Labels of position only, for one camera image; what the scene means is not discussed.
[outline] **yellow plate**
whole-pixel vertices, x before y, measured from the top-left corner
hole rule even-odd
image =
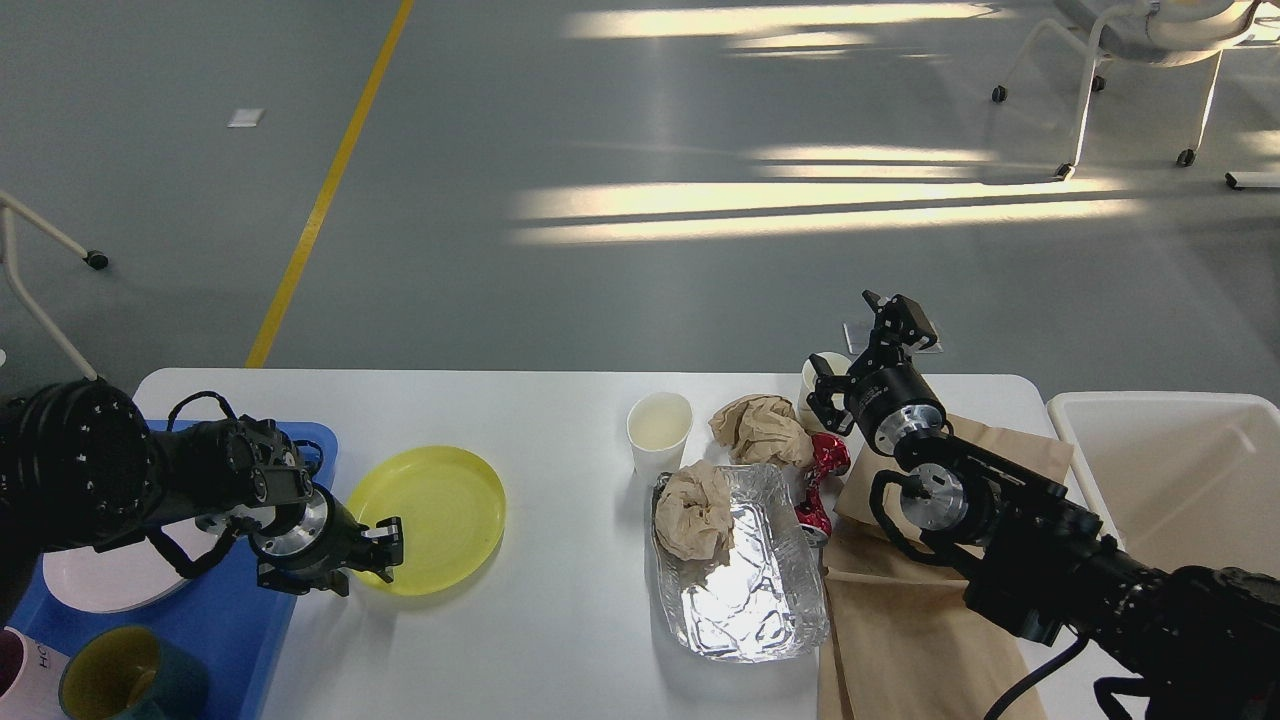
[[[507,496],[493,468],[444,445],[416,447],[374,468],[347,507],[369,527],[399,515],[404,564],[392,570],[396,582],[372,573],[356,577],[403,596],[442,591],[474,573],[497,547],[507,519]]]

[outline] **brown paper bag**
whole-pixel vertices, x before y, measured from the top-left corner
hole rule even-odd
[[[1030,468],[1053,482],[1061,483],[1066,479],[1066,471],[1071,466],[1073,448],[1070,443],[1007,428],[992,428],[956,415],[951,415],[948,419],[956,437],[1007,457],[1024,468]],[[876,518],[872,516],[869,498],[872,480],[881,470],[899,470],[899,466],[892,457],[877,455],[868,446],[863,446],[854,461],[852,471],[849,473],[845,489],[841,491],[840,500],[836,501],[836,512],[878,528]],[[897,486],[888,486],[884,489],[884,512],[908,539],[919,541],[919,528],[902,515],[902,509],[899,505],[900,492],[901,488]]]
[[[1027,674],[1005,630],[964,606],[965,580],[842,523],[823,551],[831,641],[819,653],[820,720],[978,719]],[[1044,720],[1036,691],[1002,716]]]

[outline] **white paper cup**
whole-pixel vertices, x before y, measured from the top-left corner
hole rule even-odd
[[[837,375],[847,373],[849,368],[854,364],[852,360],[838,352],[819,352],[818,355],[827,360],[831,365],[831,372]],[[813,369],[813,364],[809,363],[808,357],[805,357],[804,366],[800,368],[800,397],[796,400],[796,418],[800,420],[800,424],[804,425],[805,430],[810,433],[824,433],[827,429],[822,427],[822,423],[818,421],[818,416],[814,415],[813,410],[809,407],[809,393],[813,392],[813,383],[817,377],[818,372]],[[832,401],[836,404],[836,407],[844,407],[845,396],[832,396]]]
[[[67,660],[13,628],[0,630],[0,717],[67,720],[58,702]]]
[[[652,483],[680,469],[692,427],[694,409],[682,395],[655,392],[631,407],[627,439],[641,480]]]

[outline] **blue tray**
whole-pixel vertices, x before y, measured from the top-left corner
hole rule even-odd
[[[148,424],[164,429],[163,421]],[[316,423],[279,427],[296,441],[310,439],[324,448],[324,468],[315,482],[332,487],[338,460],[333,430]],[[9,624],[68,656],[111,628],[146,625],[209,667],[209,702],[201,720],[257,720],[294,601],[292,594],[257,587],[257,556],[242,539],[216,568],[169,597],[110,615],[81,612],[55,600],[45,585],[44,568],[37,565]]]

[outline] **white plastic container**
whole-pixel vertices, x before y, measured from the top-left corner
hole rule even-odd
[[[1280,411],[1253,395],[1069,392],[1048,404],[1105,532],[1164,570],[1280,577]]]

